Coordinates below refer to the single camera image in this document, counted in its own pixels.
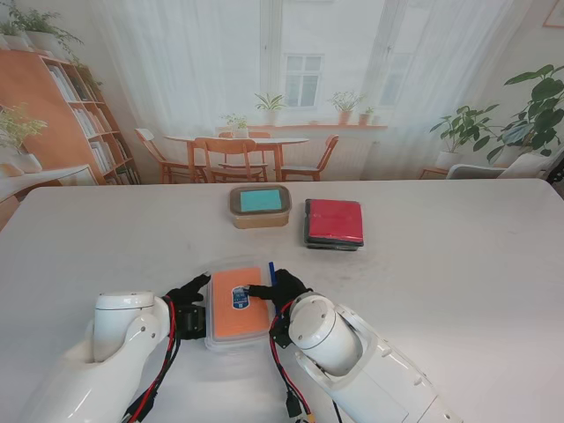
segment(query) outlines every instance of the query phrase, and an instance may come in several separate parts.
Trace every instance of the flower pot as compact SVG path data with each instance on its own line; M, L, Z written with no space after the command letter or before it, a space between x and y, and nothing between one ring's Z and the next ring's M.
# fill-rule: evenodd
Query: flower pot
M21 176L24 173L11 163L0 163L0 178L9 178L12 176Z
M371 114L369 113L361 113L359 115L359 126L367 126L368 120L370 119Z
M33 154L16 154L11 156L11 163L27 174L37 174L43 170L43 167L41 167Z
M8 45L8 41L4 38L2 34L0 34L0 50L9 50L10 46Z
M278 110L264 110L264 124L268 126L276 126L278 120Z
M24 37L19 35L4 35L4 39L8 43L10 50L33 51Z
M458 152L439 152L439 157L434 163L439 169L449 170L460 162L460 153Z
M511 145L503 147L500 156L495 161L495 164L500 167L509 167L521 155L522 150L520 146Z
M233 138L248 138L249 128L237 128L233 131Z
M349 119L351 119L352 113L352 110L338 112L338 124L347 125L349 123Z
M36 48L50 51L57 59L66 60L68 58L63 46L52 33L26 31L26 35Z

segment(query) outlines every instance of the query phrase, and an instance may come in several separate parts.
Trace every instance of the white chair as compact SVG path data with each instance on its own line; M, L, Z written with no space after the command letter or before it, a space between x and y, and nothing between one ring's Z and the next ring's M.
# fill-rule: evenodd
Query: white chair
M547 169L552 167L564 153L560 150L553 157L544 157L538 154L526 153L507 169L499 167L482 167L473 165L454 165L450 168L446 179L517 179L517 178L539 178Z

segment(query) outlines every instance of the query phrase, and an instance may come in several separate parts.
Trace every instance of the red cable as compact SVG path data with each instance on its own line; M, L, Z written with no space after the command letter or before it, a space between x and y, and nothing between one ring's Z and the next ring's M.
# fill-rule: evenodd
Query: red cable
M288 302L287 304L285 304L284 307L282 307L282 309L280 309L280 312L277 315L274 316L274 319L272 319L271 329L274 327L274 323L276 323L276 321L278 320L278 316L283 315L284 312L288 309L288 307L290 307L292 304L293 304L293 301ZM290 379L290 376L288 376L288 373L286 372L286 370L280 364L280 358L278 356L278 351L276 349L276 345L274 344L274 340L272 338L271 338L271 350L272 350L272 357L274 358L275 363L279 366L279 368L280 368L281 372L283 373L286 381L290 384L290 386L292 386L292 388L296 391L296 393L300 397L301 402L304 404L304 407L306 408L306 413L310 414L311 410L309 408L308 402L306 401L306 398L301 394L298 387L292 382L292 379Z
M174 303L170 300L170 302L168 303L168 306L170 308L171 323L170 323L170 330L168 332L167 353L172 350L172 347L173 347L173 344L174 344L174 337L175 337L175 334L176 334L176 313L174 311ZM143 396L143 400L141 401L141 404L139 405L139 407L137 408L135 413L131 416L128 423L135 423L135 421L137 420L137 417L139 417L139 414L141 413L141 411L143 411L143 408L145 407L145 404L147 403L147 400L149 399L149 396L152 393L152 390L155 386L155 383L157 383L157 381L159 380L159 377L162 374L163 370L167 367L167 363L168 363L167 360L165 360L162 363L162 367L160 368L159 374L157 375L155 380L152 381L151 386L149 386L149 389L145 392L145 395Z

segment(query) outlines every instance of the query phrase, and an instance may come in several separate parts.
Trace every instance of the connector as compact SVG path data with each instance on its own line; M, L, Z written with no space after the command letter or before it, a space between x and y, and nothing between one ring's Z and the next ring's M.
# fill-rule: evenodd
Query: connector
M286 409L288 410L290 419L301 415L300 400L290 391L288 391L286 398Z

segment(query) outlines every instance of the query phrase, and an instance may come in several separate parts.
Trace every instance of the red lid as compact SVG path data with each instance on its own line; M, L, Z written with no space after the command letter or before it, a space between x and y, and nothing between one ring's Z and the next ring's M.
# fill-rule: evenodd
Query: red lid
M309 236L362 243L362 211L356 201L310 200Z

